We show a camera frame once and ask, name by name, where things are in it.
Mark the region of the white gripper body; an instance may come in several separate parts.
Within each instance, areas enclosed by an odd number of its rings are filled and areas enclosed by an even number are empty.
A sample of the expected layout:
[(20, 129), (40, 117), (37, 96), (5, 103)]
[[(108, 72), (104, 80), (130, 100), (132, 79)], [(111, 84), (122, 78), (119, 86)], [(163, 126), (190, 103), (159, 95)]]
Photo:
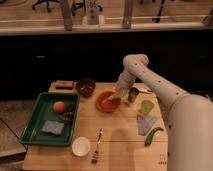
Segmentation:
[(132, 86), (132, 75), (129, 72), (122, 72), (115, 87), (115, 95), (117, 97), (124, 97), (129, 88)]

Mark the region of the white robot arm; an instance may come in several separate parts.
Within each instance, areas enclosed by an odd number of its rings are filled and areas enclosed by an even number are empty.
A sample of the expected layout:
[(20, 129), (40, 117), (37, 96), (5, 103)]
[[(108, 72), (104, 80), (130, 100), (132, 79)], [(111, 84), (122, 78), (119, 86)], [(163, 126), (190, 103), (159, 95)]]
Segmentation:
[(213, 102), (154, 73), (148, 63), (145, 54), (125, 56), (117, 92), (139, 78), (169, 108), (167, 171), (213, 171)]

